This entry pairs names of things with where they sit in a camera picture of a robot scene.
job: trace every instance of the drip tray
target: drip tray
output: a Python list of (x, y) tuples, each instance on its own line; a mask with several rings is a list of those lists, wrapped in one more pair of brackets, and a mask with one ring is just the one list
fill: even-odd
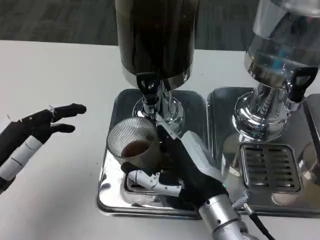
[[(207, 109), (204, 99), (193, 91), (173, 91), (181, 102), (185, 122), (181, 134), (190, 130), (208, 145)], [(121, 120), (131, 117), (136, 102), (142, 98), (138, 89), (122, 91), (114, 101), (110, 129)], [(147, 190), (121, 171), (120, 164), (106, 149), (97, 194), (97, 204), (107, 216), (200, 219), (193, 207), (180, 198), (159, 195)]]
[(249, 191), (287, 194), (301, 190), (295, 156), (289, 146), (243, 143), (240, 154), (244, 184)]
[[(312, 167), (318, 160), (305, 108), (301, 106), (292, 114), (279, 138), (253, 142), (239, 134), (232, 123), (237, 100), (252, 90), (220, 87), (208, 96), (209, 150), (214, 165), (223, 177), (244, 182), (246, 201), (258, 214), (319, 218), (319, 174)], [(229, 185), (237, 190), (238, 182)], [(243, 212), (241, 204), (236, 207)]]

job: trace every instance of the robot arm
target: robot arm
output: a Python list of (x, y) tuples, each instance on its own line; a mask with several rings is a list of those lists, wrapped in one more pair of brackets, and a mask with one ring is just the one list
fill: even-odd
[(75, 127), (68, 124), (51, 124), (62, 118), (84, 114), (87, 108), (71, 104), (42, 110), (18, 121), (9, 118), (0, 123), (0, 193), (14, 181), (29, 159), (56, 132), (72, 133)]
[(233, 208), (229, 193), (223, 184), (223, 176), (209, 162), (212, 155), (194, 132), (186, 132), (179, 138), (157, 114), (157, 132), (164, 151), (174, 160), (181, 174), (181, 185), (161, 184), (161, 173), (152, 169), (137, 168), (129, 162), (121, 169), (141, 186), (163, 195), (180, 197), (192, 203), (199, 211), (213, 239), (257, 240), (248, 234), (245, 223)]

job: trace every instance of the dark coffee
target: dark coffee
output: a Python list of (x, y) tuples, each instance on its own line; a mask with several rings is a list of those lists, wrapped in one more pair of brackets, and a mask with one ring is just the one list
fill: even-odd
[(118, 42), (132, 74), (168, 79), (193, 61), (199, 0), (115, 0)]
[(143, 154), (150, 147), (149, 142), (144, 140), (137, 140), (129, 143), (121, 152), (121, 157), (135, 157), (137, 155)]

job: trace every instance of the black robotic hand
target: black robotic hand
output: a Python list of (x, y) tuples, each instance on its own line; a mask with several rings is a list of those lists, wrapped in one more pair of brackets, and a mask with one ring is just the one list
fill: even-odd
[(76, 128), (68, 124), (52, 124), (62, 118), (84, 114), (80, 104), (50, 107), (18, 121), (9, 118), (0, 123), (0, 193), (14, 181), (17, 173), (36, 151), (56, 132), (72, 133)]

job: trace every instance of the stainless steel tray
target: stainless steel tray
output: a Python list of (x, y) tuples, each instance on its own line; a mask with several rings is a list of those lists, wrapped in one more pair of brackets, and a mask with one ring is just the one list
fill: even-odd
[[(173, 91), (184, 109), (187, 130), (197, 133), (208, 145), (207, 109), (204, 99), (193, 91)], [(122, 91), (114, 101), (110, 129), (132, 115), (136, 102), (142, 97), (138, 89)], [(163, 196), (145, 188), (135, 187), (120, 169), (120, 164), (105, 150), (97, 193), (97, 205), (109, 216), (200, 219), (192, 206), (179, 198)]]
[[(252, 88), (221, 87), (208, 96), (208, 126), (209, 149), (213, 152), (215, 162), (212, 164), (221, 169), (223, 175), (239, 176), (237, 152), (240, 143), (246, 141), (234, 128), (232, 115), (235, 104), (240, 96), (252, 91)], [(306, 117), (306, 106), (310, 105), (309, 96), (305, 106), (294, 113), (286, 125), (283, 135), (270, 143), (289, 145), (294, 150), (294, 156), (302, 178), (303, 190), (298, 194), (279, 194), (270, 192), (249, 192), (248, 203), (260, 215), (286, 217), (320, 217), (320, 184), (316, 169), (310, 169), (312, 163), (318, 163), (313, 138)]]

